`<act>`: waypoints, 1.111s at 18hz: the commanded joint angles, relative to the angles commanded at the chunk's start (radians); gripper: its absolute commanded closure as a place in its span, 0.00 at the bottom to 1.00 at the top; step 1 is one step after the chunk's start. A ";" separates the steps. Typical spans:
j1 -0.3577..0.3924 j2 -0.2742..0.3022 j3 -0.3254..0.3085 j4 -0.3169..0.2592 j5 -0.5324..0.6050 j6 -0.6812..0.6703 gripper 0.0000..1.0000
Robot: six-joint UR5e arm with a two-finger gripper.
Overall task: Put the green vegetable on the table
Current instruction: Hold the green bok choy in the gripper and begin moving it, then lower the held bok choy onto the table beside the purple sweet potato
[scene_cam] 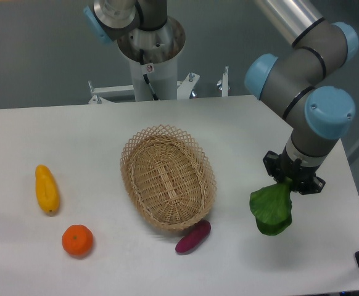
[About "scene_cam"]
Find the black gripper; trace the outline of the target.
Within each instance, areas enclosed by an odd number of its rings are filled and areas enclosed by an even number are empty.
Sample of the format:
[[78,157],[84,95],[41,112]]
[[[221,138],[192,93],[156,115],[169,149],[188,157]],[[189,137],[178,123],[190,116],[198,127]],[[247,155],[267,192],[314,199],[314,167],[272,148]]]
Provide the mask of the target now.
[[303,161],[296,157],[292,160],[284,150],[281,154],[268,151],[263,163],[269,176],[277,183],[289,181],[289,188],[302,195],[320,193],[326,182],[316,175],[319,166],[306,167]]

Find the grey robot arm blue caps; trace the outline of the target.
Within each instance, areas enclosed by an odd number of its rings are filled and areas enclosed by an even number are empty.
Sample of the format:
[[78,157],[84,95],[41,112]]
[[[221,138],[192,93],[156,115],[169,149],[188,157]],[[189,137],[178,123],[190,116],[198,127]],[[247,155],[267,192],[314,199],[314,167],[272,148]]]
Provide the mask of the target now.
[[[293,191],[316,194],[325,184],[316,171],[355,116],[347,92],[320,83],[357,53],[358,36],[327,22],[310,1],[257,6],[293,48],[285,59],[261,55],[245,75],[250,93],[292,127],[282,153],[268,152],[263,162],[277,182],[290,179]],[[97,38],[116,42],[128,59],[137,101],[189,98],[194,75],[178,84],[176,69],[185,33],[166,1],[94,1],[83,13]]]

